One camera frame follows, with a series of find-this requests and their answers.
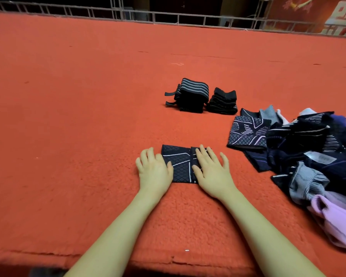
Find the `clothing tag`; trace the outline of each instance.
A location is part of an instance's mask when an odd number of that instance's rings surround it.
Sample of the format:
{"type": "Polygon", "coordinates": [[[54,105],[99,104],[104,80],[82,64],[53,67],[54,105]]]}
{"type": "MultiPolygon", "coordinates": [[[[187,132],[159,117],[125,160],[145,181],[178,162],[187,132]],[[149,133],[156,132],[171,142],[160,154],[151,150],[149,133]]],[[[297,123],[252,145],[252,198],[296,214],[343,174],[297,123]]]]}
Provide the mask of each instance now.
{"type": "Polygon", "coordinates": [[[321,154],[316,151],[307,151],[304,153],[308,158],[322,164],[330,164],[334,162],[337,158],[330,157],[326,154],[321,154]]]}

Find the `metal railing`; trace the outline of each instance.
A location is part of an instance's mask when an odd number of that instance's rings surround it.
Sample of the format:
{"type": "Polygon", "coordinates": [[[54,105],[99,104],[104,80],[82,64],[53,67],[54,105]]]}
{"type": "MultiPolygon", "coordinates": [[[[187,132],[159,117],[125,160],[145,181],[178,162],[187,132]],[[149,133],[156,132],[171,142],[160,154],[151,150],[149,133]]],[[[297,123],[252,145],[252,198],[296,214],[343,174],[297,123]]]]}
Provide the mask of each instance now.
{"type": "Polygon", "coordinates": [[[57,4],[42,4],[42,3],[30,3],[30,2],[18,2],[18,1],[0,1],[0,12],[9,13],[26,13],[30,15],[51,15],[56,17],[72,17],[72,18],[86,18],[86,19],[99,19],[99,20],[112,20],[112,21],[130,21],[137,23],[156,23],[156,24],[168,24],[168,25],[183,25],[194,27],[212,27],[212,28],[224,28],[224,29],[237,29],[237,30],[253,30],[253,31],[265,31],[265,32],[278,32],[278,33],[300,33],[300,34],[315,34],[316,27],[327,27],[323,36],[329,35],[330,29],[336,27],[345,28],[346,25],[325,24],[325,23],[312,23],[303,21],[287,21],[280,19],[268,19],[270,8],[267,9],[267,14],[264,17],[260,17],[260,12],[265,3],[271,6],[273,0],[259,0],[256,12],[251,17],[231,17],[231,16],[216,16],[216,15],[199,15],[190,13],[165,13],[154,12],[145,10],[131,10],[123,8],[123,0],[118,0],[120,7],[116,7],[115,0],[110,0],[110,8],[100,7],[84,7],[73,5],[57,5],[57,4]],[[157,15],[172,15],[176,16],[175,22],[161,22],[156,20],[157,15]],[[202,24],[189,24],[180,20],[180,17],[194,17],[201,18],[202,24]],[[224,26],[214,26],[207,24],[208,19],[225,19],[224,26]],[[241,20],[243,22],[249,21],[249,28],[234,27],[234,20],[241,20]],[[279,23],[285,23],[287,28],[285,30],[275,30],[275,27],[279,23]],[[307,27],[305,32],[296,32],[294,30],[296,25],[304,25],[307,27]]]}

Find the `orange carpet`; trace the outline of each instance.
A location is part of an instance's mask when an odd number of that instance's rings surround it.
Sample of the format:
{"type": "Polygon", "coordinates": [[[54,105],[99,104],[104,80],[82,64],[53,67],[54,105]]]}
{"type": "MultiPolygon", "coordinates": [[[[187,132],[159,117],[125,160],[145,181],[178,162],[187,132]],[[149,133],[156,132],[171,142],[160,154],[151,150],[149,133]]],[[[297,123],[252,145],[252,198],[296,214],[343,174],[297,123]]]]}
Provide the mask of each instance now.
{"type": "MultiPolygon", "coordinates": [[[[226,148],[234,116],[167,108],[183,77],[270,104],[346,115],[346,39],[0,13],[0,263],[69,267],[138,191],[135,158],[162,144],[210,145],[240,191],[327,276],[346,251],[226,148]]],[[[197,185],[172,184],[131,265],[254,276],[238,227],[197,185]]]]}

